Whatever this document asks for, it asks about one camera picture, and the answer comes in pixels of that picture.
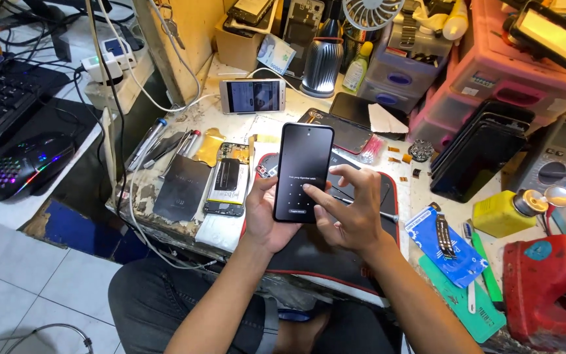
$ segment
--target jeans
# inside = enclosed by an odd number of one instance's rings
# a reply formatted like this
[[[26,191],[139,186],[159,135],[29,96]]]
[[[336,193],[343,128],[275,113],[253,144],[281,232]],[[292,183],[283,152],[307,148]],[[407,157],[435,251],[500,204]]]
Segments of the jeans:
[[[124,265],[111,280],[108,301],[126,354],[163,353],[211,284],[198,272],[172,268],[158,258]],[[268,329],[268,316],[278,317],[274,300],[253,295],[228,353],[271,352],[273,347],[264,344],[272,338],[266,340],[264,328],[270,335],[276,331]],[[357,303],[335,302],[312,354],[393,354],[401,347],[401,336],[382,314]]]

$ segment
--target black keyboard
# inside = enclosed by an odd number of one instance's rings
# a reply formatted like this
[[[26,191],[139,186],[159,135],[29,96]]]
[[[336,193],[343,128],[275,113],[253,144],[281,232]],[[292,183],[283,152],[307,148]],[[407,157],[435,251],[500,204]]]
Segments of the black keyboard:
[[[0,146],[27,123],[69,77],[56,70],[10,60],[0,65]]]

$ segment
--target gaming mouse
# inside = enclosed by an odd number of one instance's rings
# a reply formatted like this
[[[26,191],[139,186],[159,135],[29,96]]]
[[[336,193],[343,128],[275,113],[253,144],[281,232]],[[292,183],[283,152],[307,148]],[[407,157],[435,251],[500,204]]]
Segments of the gaming mouse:
[[[9,148],[0,158],[0,201],[36,193],[74,157],[73,138],[46,132]]]

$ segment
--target person's left hand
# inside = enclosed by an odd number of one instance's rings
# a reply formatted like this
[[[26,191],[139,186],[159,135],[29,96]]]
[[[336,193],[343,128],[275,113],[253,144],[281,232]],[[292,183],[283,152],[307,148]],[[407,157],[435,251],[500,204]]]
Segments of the person's left hand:
[[[301,224],[276,222],[272,219],[278,177],[259,178],[246,197],[246,233],[248,238],[270,254],[279,252],[296,234]],[[331,188],[327,181],[326,190]]]

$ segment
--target white fan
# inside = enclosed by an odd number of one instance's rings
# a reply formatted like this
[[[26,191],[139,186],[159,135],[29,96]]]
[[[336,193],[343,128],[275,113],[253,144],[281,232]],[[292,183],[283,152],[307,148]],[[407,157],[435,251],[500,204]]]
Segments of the white fan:
[[[405,0],[343,0],[342,8],[354,27],[374,31],[388,25],[403,3]]]

